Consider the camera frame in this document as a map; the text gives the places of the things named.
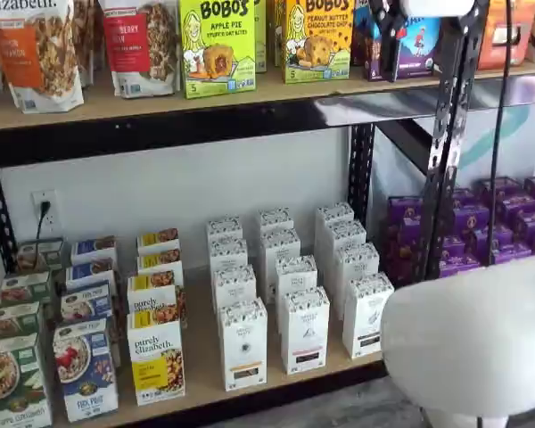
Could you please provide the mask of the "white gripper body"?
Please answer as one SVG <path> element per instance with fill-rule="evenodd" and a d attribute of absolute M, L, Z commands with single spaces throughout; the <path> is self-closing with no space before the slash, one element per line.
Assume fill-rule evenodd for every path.
<path fill-rule="evenodd" d="M 473 7 L 474 0 L 401 0 L 407 16 L 464 16 Z"/>

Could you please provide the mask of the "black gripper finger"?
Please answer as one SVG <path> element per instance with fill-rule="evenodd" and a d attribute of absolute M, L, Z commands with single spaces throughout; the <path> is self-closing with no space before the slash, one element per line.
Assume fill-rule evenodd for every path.
<path fill-rule="evenodd" d="M 398 79 L 400 41 L 397 34 L 406 22 L 406 14 L 400 1 L 370 0 L 375 23 L 381 33 L 380 74 L 383 79 Z"/>

